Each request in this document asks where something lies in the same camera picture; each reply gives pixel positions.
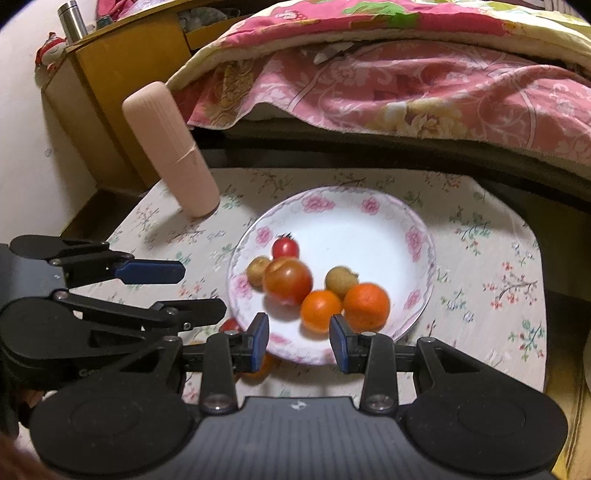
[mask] white plate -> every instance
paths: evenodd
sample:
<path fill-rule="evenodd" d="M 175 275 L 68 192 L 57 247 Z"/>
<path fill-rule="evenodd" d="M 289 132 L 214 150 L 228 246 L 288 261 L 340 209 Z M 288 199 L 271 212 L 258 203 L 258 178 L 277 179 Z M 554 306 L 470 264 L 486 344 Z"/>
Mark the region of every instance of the white plate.
<path fill-rule="evenodd" d="M 243 329 L 258 312 L 269 315 L 267 351 L 300 364 L 333 364 L 328 337 L 300 327 L 299 307 L 281 307 L 251 288 L 246 268 L 257 256 L 271 257 L 278 235 L 290 233 L 300 259 L 324 289 L 326 273 L 345 265 L 390 296 L 391 311 L 380 333 L 399 339 L 417 321 L 433 291 L 435 247 L 427 227 L 391 195 L 356 187 L 321 187 L 275 205 L 244 234 L 228 271 L 230 308 Z"/>

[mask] red tomato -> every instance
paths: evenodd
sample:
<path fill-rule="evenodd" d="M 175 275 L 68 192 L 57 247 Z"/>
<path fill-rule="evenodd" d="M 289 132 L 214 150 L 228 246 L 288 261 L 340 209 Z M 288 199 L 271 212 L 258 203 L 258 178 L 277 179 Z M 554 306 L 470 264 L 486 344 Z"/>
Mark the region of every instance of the red tomato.
<path fill-rule="evenodd" d="M 236 321 L 236 319 L 234 317 L 229 318 L 224 323 L 222 323 L 222 326 L 220 327 L 219 331 L 220 332 L 227 332 L 228 330 L 236 330 L 237 332 L 242 331 L 242 329 L 240 328 L 240 325 L 238 325 L 238 322 Z"/>
<path fill-rule="evenodd" d="M 265 269 L 262 288 L 282 305 L 300 305 L 312 291 L 312 273 L 296 258 L 277 258 Z"/>
<path fill-rule="evenodd" d="M 281 257 L 295 257 L 298 258 L 300 256 L 300 247 L 298 247 L 297 243 L 291 235 L 288 233 L 287 235 L 282 235 L 275 243 L 273 243 L 273 247 L 271 248 L 271 254 L 273 258 L 281 258 Z"/>

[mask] white wall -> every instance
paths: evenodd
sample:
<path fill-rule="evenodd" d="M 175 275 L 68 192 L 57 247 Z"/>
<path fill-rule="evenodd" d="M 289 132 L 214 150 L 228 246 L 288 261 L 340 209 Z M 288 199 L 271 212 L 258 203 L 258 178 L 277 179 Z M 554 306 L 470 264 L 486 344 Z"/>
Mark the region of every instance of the white wall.
<path fill-rule="evenodd" d="M 65 0 L 35 0 L 0 31 L 0 242 L 59 235 L 96 191 L 80 155 L 41 100 L 35 54 Z M 78 0 L 85 22 L 96 0 Z"/>

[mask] table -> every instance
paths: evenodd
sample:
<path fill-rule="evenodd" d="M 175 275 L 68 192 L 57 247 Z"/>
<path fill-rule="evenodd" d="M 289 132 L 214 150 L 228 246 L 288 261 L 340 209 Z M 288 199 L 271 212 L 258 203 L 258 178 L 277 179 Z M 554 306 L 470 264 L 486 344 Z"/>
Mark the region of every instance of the table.
<path fill-rule="evenodd" d="M 260 214 L 317 186 L 374 188 L 413 208 L 430 228 L 437 251 L 433 295 L 402 341 L 414 343 L 421 336 L 435 336 L 543 389 L 546 320 L 538 244 L 528 225 L 473 179 L 409 170 L 224 168 L 212 172 L 222 192 L 215 213 L 187 219 L 160 182 L 109 238 L 113 249 L 137 258 L 180 260 L 187 268 L 180 284 L 125 286 L 112 280 L 77 293 L 141 307 L 157 300 L 211 297 L 228 303 L 228 261 Z M 204 342 L 219 325 L 181 336 L 185 343 Z M 400 373 L 398 380 L 401 403 L 413 401 L 411 375 Z M 331 365 L 308 367 L 281 361 L 263 381 L 240 380 L 236 390 L 239 401 L 247 395 L 349 395 L 357 404 L 362 381 L 361 375 L 343 375 Z M 188 378 L 186 401 L 196 403 L 199 382 L 199 374 Z"/>

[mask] stainless steel bottle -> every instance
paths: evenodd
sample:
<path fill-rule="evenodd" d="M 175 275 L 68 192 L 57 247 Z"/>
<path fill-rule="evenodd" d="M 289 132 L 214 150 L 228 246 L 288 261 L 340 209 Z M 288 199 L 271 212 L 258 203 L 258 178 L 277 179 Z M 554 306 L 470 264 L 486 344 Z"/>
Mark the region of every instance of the stainless steel bottle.
<path fill-rule="evenodd" d="M 61 26 L 64 28 L 64 33 L 70 45 L 88 35 L 76 0 L 70 0 L 63 4 L 57 10 L 57 14 L 60 17 Z"/>

